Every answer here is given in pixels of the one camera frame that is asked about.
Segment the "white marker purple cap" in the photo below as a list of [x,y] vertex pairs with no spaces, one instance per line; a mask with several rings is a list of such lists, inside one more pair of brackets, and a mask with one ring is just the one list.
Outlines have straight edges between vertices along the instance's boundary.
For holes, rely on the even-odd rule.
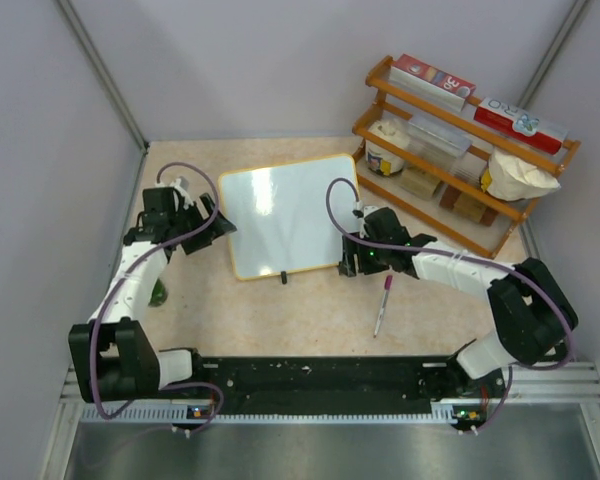
[[378,310],[378,314],[377,314],[377,318],[376,318],[376,322],[375,322],[375,326],[374,326],[373,338],[376,338],[380,332],[380,329],[381,329],[381,326],[382,326],[382,323],[384,320],[385,312],[386,312],[386,307],[387,307],[387,302],[388,302],[392,282],[393,282],[393,276],[388,275],[385,278],[384,285],[383,285],[383,292],[382,292],[381,302],[380,302],[380,306],[379,306],[379,310]]

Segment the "yellow framed whiteboard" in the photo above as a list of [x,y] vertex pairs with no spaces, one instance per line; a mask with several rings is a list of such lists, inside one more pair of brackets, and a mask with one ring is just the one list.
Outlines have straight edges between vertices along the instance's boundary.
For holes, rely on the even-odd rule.
[[329,212],[347,232],[359,231],[348,154],[225,172],[218,185],[223,213],[237,227],[229,248],[240,280],[338,264],[342,236]]

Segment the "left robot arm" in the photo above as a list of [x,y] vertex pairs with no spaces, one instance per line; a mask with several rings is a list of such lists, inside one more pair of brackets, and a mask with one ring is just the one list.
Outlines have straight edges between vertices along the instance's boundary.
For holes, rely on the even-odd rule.
[[142,200],[105,298],[87,322],[69,332],[77,383],[88,403],[148,399],[171,384],[192,397],[206,387],[207,374],[195,365],[196,351],[156,351],[141,322],[176,250],[193,254],[237,228],[209,194],[193,200],[182,177],[144,190]]

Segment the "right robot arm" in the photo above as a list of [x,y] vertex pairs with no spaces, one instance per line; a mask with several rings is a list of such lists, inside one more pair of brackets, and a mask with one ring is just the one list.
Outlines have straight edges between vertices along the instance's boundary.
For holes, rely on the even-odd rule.
[[486,301],[493,330],[462,347],[446,380],[456,394],[478,389],[484,376],[513,364],[536,369],[559,344],[573,353],[578,318],[547,266],[536,258],[501,263],[470,255],[426,234],[412,236],[388,207],[357,204],[357,233],[344,233],[339,271],[347,277],[392,270]]

